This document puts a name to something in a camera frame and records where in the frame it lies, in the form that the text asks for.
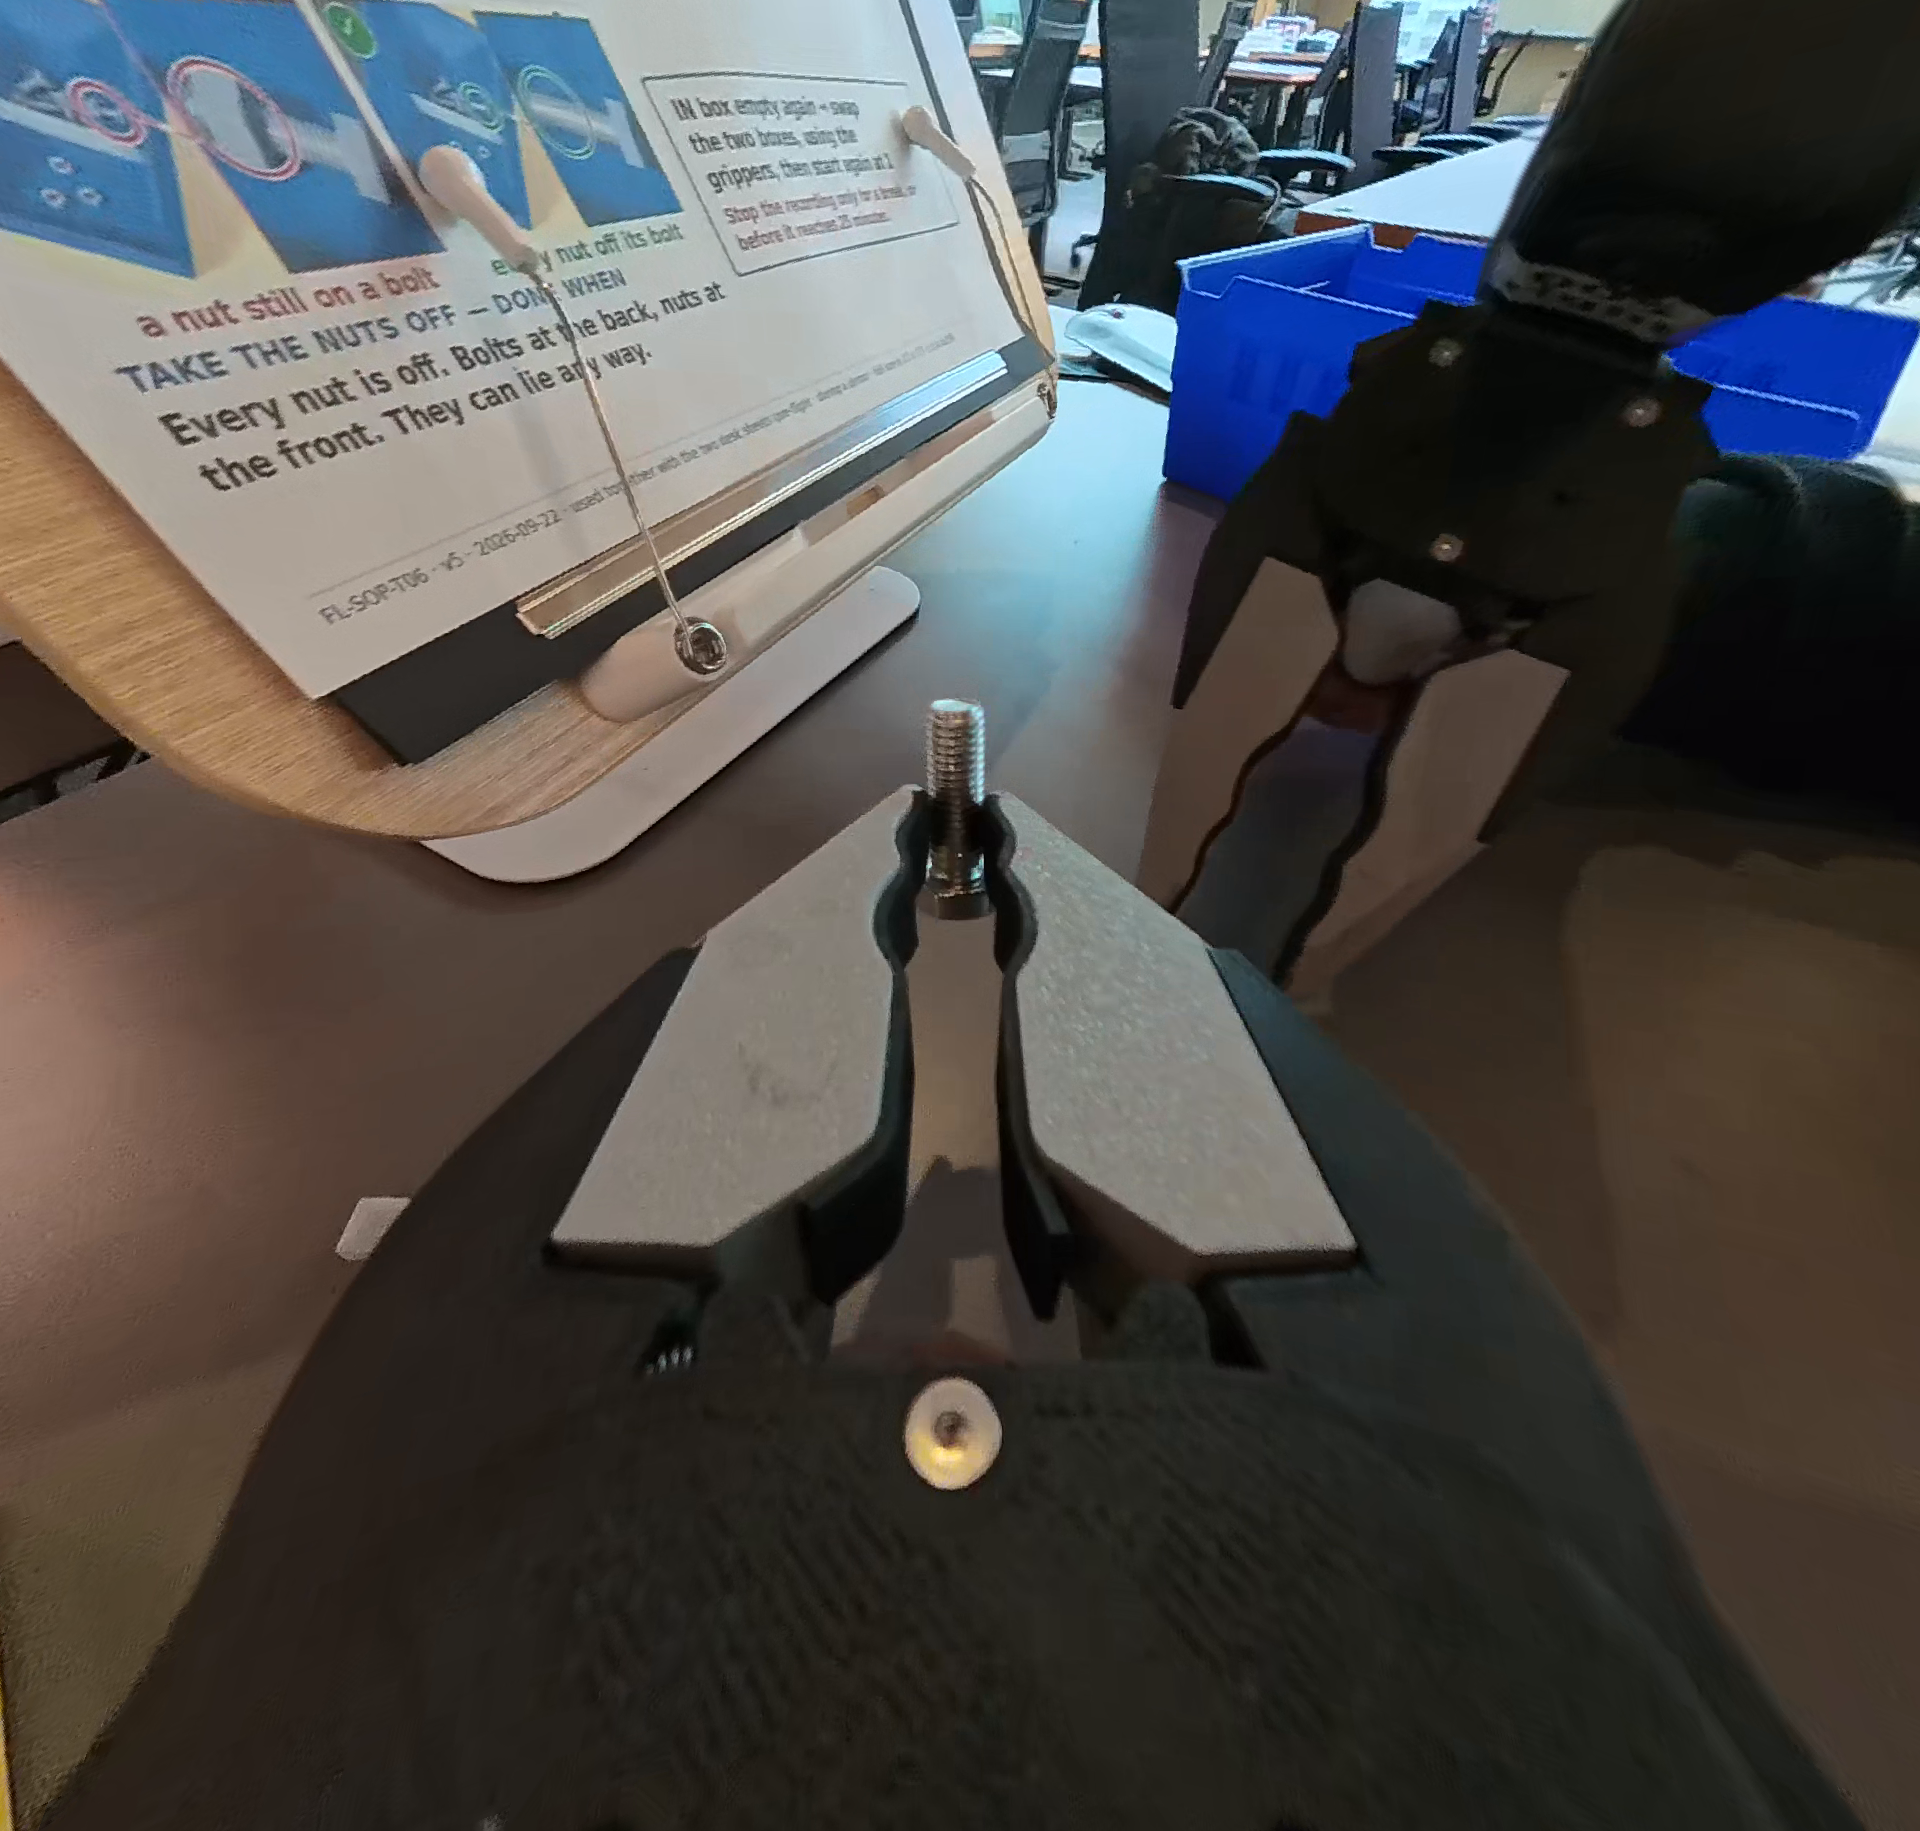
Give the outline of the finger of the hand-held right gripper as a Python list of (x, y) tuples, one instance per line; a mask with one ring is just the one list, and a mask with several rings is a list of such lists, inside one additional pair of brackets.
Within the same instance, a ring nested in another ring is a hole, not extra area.
[(1355, 819), (1276, 959), (1288, 995), (1323, 999), (1479, 853), (1567, 679), (1565, 667), (1496, 651), (1413, 685), (1364, 763)]
[(1184, 905), (1252, 765), (1295, 725), (1330, 665), (1338, 619), (1319, 575), (1277, 557), (1203, 561), (1188, 599), (1136, 883)]

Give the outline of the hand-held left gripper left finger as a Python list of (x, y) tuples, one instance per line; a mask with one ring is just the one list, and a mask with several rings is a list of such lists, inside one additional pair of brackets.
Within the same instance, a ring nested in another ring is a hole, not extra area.
[(900, 1236), (919, 795), (702, 939), (548, 1235), (572, 1266), (833, 1304)]

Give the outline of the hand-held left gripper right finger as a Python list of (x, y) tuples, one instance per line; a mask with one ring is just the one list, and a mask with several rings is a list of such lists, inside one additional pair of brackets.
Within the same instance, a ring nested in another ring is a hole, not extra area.
[(980, 815), (1002, 1219), (1038, 1316), (1142, 1282), (1349, 1266), (1357, 1240), (1220, 959), (1013, 795)]

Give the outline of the steel hex bolt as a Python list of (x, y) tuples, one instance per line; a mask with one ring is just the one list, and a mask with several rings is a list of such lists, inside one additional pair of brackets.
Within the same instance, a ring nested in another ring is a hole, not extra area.
[(980, 827), (987, 797), (987, 715), (971, 699), (946, 695), (928, 705), (924, 719), (926, 889), (936, 917), (971, 921), (990, 903)]

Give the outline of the blue plastic bin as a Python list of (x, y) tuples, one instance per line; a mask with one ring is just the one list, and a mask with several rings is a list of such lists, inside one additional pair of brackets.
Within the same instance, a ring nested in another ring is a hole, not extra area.
[[(1470, 305), (1477, 243), (1365, 223), (1259, 243), (1181, 269), (1161, 475), (1232, 499), (1295, 411), (1328, 415), (1357, 343), (1408, 327), (1432, 301)], [(1916, 317), (1774, 299), (1667, 351), (1708, 385), (1719, 451), (1916, 461)]]

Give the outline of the long office desk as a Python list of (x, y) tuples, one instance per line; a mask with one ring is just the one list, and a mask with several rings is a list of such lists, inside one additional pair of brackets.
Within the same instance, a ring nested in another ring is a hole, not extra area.
[(1417, 235), (1484, 245), (1499, 229), (1537, 143), (1537, 135), (1504, 139), (1321, 199), (1297, 213), (1293, 235), (1364, 225), (1387, 249)]

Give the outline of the white flat object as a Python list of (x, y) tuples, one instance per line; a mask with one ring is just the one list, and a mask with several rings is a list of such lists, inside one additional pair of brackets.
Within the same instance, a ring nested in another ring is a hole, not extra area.
[(1177, 333), (1161, 309), (1104, 303), (1055, 319), (1055, 355), (1064, 377), (1107, 377), (1167, 401)]

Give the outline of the black bag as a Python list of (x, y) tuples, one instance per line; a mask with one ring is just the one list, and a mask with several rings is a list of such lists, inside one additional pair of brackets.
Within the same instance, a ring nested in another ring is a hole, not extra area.
[(1180, 255), (1276, 239), (1284, 205), (1259, 155), (1237, 115), (1180, 109), (1128, 175), (1134, 229)]

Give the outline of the wooden document stand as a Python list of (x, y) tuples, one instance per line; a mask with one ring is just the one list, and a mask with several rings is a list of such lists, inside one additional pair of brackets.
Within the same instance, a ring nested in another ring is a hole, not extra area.
[[(971, 99), (934, 117), (1016, 217), (968, 75)], [(674, 589), (731, 645), (715, 679), (678, 665), (632, 527), (324, 697), (290, 683), (3, 363), (3, 625), (200, 787), (415, 839), (483, 879), (557, 879), (618, 853), (917, 613), (916, 587), (876, 569), (1043, 435), (1042, 361), (1020, 325), (971, 385), (895, 399), (672, 517), (658, 547)]]

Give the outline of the black office chair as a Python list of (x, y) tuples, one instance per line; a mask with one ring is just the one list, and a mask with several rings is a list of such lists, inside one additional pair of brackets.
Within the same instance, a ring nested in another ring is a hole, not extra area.
[(1077, 307), (1113, 301), (1136, 263), (1130, 185), (1197, 89), (1202, 0), (1097, 0), (1104, 199)]
[(1003, 177), (1035, 269), (1043, 269), (1045, 227), (1057, 205), (1057, 139), (1090, 13), (1090, 0), (1035, 0), (1023, 17), (1009, 77), (990, 109)]

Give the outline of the printed instruction sheet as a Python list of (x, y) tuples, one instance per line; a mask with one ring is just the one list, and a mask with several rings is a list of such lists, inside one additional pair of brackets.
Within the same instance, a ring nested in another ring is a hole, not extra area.
[(3, 363), (307, 697), (1020, 337), (939, 0), (3, 0)]

